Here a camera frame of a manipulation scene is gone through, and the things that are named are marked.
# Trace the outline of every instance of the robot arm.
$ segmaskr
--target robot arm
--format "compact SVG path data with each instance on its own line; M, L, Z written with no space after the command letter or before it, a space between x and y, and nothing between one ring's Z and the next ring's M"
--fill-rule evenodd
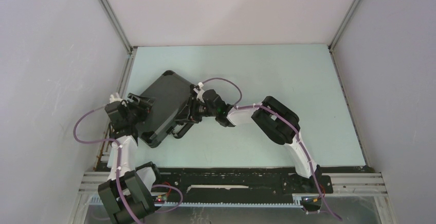
M314 187L314 172L316 178L321 176L320 167L313 161L310 154L304 151L301 139L298 116L273 97L266 97L261 103L252 106L234 107L225 103L215 90L203 90L202 84L191 85L191 96L181 111L175 116L175 121L184 125L183 132L173 134L179 138L193 124L200 123L203 117L215 117L224 127L234 127L253 121L273 142L283 145L293 158L296 177L301 177L301 184L308 188ZM135 154L138 147L138 131L136 124L146 120L154 99L129 94L129 100L123 100L118 94L112 95L110 104L105 111L111 120L110 137L120 142L120 146L112 144L117 155L122 150L119 167L113 166L108 181L99 185L98 193L112 223L132 223L133 219L125 206L118 200L116 191L116 172L120 171L120 181L123 190L129 190L126 196L130 208L138 218L143 218L155 212L154 198L151 187L160 181L159 171L152 162L136 171Z
M284 145L293 158L298 175L309 179L312 176L309 161L313 172L320 174L317 163L310 154L303 150L304 142L301 138L298 116L274 97L268 96L261 103L253 106L234 107L226 104L215 90L203 90L203 84L191 85L191 97L182 111L175 117L178 123L196 124L202 117L215 117L215 120L224 127L234 127L253 121L274 143ZM298 132L289 127L276 115L284 118Z

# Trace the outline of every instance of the wire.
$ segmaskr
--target wire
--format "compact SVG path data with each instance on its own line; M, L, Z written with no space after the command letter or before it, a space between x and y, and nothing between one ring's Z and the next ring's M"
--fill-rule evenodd
M173 210L177 209L180 206L180 204L183 202L183 194L176 187L170 186L170 185L166 185L166 184L155 184L154 186L151 187L151 189L156 188L156 187L170 188L170 189L173 189L173 190L177 191L179 193L179 195L180 195L180 201L178 202L178 204L176 206L170 208L169 210L156 210L155 211L156 213L166 213L166 212L173 211Z
M287 120L285 120L283 117L281 117L278 113L272 111L270 108L267 108L267 107L265 107L265 106L262 106L262 105L255 105L255 104L254 104L254 105L250 105L250 106L236 107L236 109L249 109L249 108L254 108L254 107L261 108L261 109L263 109L263 110L265 110L265 111L271 113L272 115L276 116L276 117L279 118L281 121L283 121L286 125L288 125L292 130L294 130L294 132L295 132L295 136L297 137L297 142L300 144L301 148L303 149L304 154L306 155L306 158L307 158L307 161L308 161L308 163L309 163L310 170L311 170L311 174L312 174L312 176L313 176L313 178L314 178L314 181L315 181L315 186L316 186L316 188L317 188L317 190L318 190L319 196L321 197L321 199L322 199L322 201L323 201L325 207L327 208L327 211L328 211L332 216L334 216L336 219L338 219L338 220L340 220L340 221L343 221L343 220L342 220L342 217L340 217L338 214L336 214L335 212L333 212L332 209L330 209L330 206L327 204L327 202L326 202L326 200L325 200L325 198L324 198L324 196L323 196L323 194L322 194L321 188L319 187L318 180L317 180L317 178L316 178L316 176L315 176L315 172L314 172L314 170L313 170L313 165L312 165L311 156L309 155L309 152L307 152L307 149L306 149L306 147L304 146L304 144L303 144L303 143L300 143L300 135L299 135L298 130L297 130L297 129L296 129L296 128L291 124L291 123L289 123Z
M241 89L239 89L239 87L232 81L228 80L228 79L224 79L224 78L210 78L210 79L206 79L205 81L203 81L202 83L205 84L209 81L212 80L222 80L222 81L226 81L227 83L230 83L231 85L233 85L234 87L236 87L236 89L239 91L239 99L233 104L234 107L236 107L236 105L242 100L242 91Z
M164 183L162 183L162 184L166 184L166 185L169 185L169 186L171 186L168 182L164 182ZM166 193L166 195L167 195L167 199L168 199L168 195L170 194L170 192L171 192L171 188L170 188L170 190Z
M82 121L86 116L88 116L88 115L94 113L95 111L98 111L98 110L104 108L105 106L101 106L101 107L99 107L99 108L93 109L93 110L87 112L86 114L84 114L82 117L80 117L80 119L76 122L76 124L74 125L74 128L73 128L73 130L72 130L72 134L73 134L74 139L75 139L76 141L78 141L79 143L83 143L83 144L94 144L94 143L100 143L100 142L104 142L104 141L111 141L111 142L115 142L118 146L121 145L120 142L119 142L118 140L113 139L113 138L103 138L103 139L97 139L97 140L94 140L94 141L84 141L84 140L81 140L81 139L79 139L79 138L77 137L77 127L79 126L79 123L80 123L80 122L81 122L81 121ZM133 220L134 220L136 223L138 223L138 224L143 224L143 222L141 222L141 221L138 219L138 217L136 217L135 213L133 213L132 209L131 209L130 206L129 206L129 203L127 203L127 200L126 200L126 198L125 198L125 196L124 196L124 194L123 194L123 191L122 191L122 188L121 188L121 183L120 183L120 170L119 170L119 168L120 168L120 166L121 166L121 150L117 150L117 151L118 151L118 154L117 154L117 164L116 164L117 170L116 170L116 174L115 174L115 181L116 181L116 185L117 185L118 195L120 196L121 201L122 201L122 203L123 203L125 209L126 209L127 212L130 214L130 216L133 218ZM170 186L170 185L164 185L164 184L162 184L162 185L159 184L159 187L170 188L170 189L173 189L173 190L177 191L177 192L180 194L180 202L176 205L176 207L171 208L170 210L167 210L167 211L159 211L159 212L163 213L163 212L172 211L172 210L174 210L174 209L176 209L177 207L180 206L181 202L183 201L183 194L181 193L181 191L180 191L179 189L177 189L176 187L173 187L173 186Z
M324 189L324 187L323 187L321 184L319 184L319 186L322 188L322 194L323 194L324 197L325 197L325 189Z

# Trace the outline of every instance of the purple cable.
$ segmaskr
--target purple cable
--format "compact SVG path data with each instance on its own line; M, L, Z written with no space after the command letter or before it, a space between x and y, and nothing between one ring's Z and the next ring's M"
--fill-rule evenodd
M297 137L297 142L300 142L300 136L299 136L298 130L297 130L297 129L296 129L296 128L291 124L291 123L289 123L287 120L285 120L285 119L284 119L283 117L281 117L278 113L272 111L271 109L269 109L269 108L267 108L267 107L265 107L265 106L262 106L262 105L242 106L242 107L236 107L236 109L249 109L249 108L254 108L254 107L258 107L258 108L261 108L261 109L263 109L263 110L266 110L266 111L270 112L271 114L273 114L274 116L276 116L277 118L279 118L281 121L283 121L283 122L284 122L286 125L288 125L292 130L294 130L294 132L295 132L295 136ZM321 197L321 199L322 199L322 201L323 201L325 207L327 208L328 212L329 212L331 215L333 215L336 219L342 221L342 217L340 217L338 214L336 214L335 212L333 212L332 209L330 209L330 206L327 204L327 202L326 202L326 200L325 200L325 198L324 198L324 196L323 196L323 193L322 193L322 191L321 191L321 189L320 189L320 187L319 187L318 180L317 180L317 178L316 178L316 176L315 176L315 173L314 173L314 171L313 171L312 161L311 161L311 159L310 159L311 157L310 157L309 153L307 152L306 147L304 147L303 143L299 143L299 144L300 144L301 148L303 149L304 154L306 155L306 158L307 158L307 160L308 160L308 162L309 162L309 167L310 167L310 169L311 169L311 174L312 174L312 176L314 177L314 181L315 181L316 188L318 189L319 196Z
M226 81L227 83L230 83L231 85L233 85L234 87L236 87L236 89L239 91L239 99L233 104L234 107L236 107L236 105L242 100L242 91L241 89L239 89L239 87L232 81L228 80L228 79L224 79L224 78L211 78L211 79L206 79L205 81L203 81L202 83L205 84L209 81L212 80L222 80L222 81Z
M103 138L103 139L98 139L98 140L94 140L94 141L84 141L84 140L80 140L80 139L77 137L76 131L77 131L77 127L79 126L79 123L80 123L80 122L81 122L81 121L82 121L86 116L88 116L88 115L94 113L94 112L97 111L97 110L100 110L100 109L104 108L105 106L102 106L102 107L99 107L99 108L97 108L97 109L94 109L94 110L91 110L91 111L87 112L86 114L84 114L84 115L83 115L83 116L82 116L82 117L77 121L77 123L74 125L74 129L72 130L72 134L73 134L74 139L75 139L76 141L78 141L79 143L84 143L84 144L93 144L93 143L100 143L100 142L104 142L104 141L111 141L111 142L115 142L118 146L120 146L120 142L119 142L118 140L116 140L116 139L113 139L113 138ZM117 155L117 166L116 166L116 167L119 167L119 166L121 165L121 150L117 150L117 151L118 151L118 155ZM143 224L143 223L138 219L138 217L136 217L135 213L133 213L132 209L131 209L130 206L129 206L129 203L127 203L127 200L125 199L125 196L124 196L124 194L123 194L123 192L122 192L122 189L121 189L121 183L120 183L120 171L117 170L117 172L116 172L115 175L116 175L115 180L116 180L116 183L117 183L118 194L120 195L121 201L122 201L123 205L125 206L125 209L127 210L127 212L130 214L130 216L134 219L134 221L135 221L136 223L138 223L138 224ZM179 204L177 205L177 207L178 207L178 206L181 204L181 201L183 200L183 195L182 195L181 191L178 190L178 189L177 189L177 192L179 192L179 194L180 194L180 198L181 198Z
M178 202L178 204L176 206L170 208L169 210L156 210L155 211L156 213L166 213L166 212L173 211L173 210L177 209L180 206L181 202L183 202L183 194L176 187L170 186L170 185L166 185L166 184L155 184L154 186L151 187L151 189L156 188L156 187L170 188L170 189L173 189L173 190L177 191L179 193L179 195L180 195L180 201Z

